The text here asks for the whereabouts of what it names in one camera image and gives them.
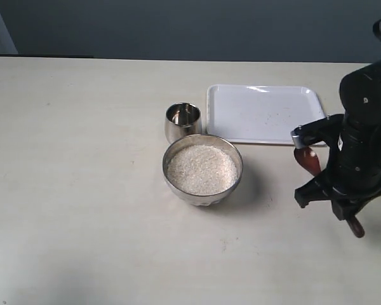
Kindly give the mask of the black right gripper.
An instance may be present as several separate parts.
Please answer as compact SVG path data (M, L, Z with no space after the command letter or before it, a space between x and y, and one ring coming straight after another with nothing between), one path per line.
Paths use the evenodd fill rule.
M295 189L300 208L330 200L340 220L350 220L381 196L381 114L334 114L291 131L295 148L324 142L329 147L326 168Z

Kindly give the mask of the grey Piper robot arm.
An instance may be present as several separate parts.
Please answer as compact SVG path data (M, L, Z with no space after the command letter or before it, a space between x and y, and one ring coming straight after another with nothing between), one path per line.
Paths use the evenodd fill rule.
M329 148L326 168L295 190L295 200L301 208L329 200L346 220L381 196L381 60L344 76L338 92L343 114L300 125L291 136L297 149Z

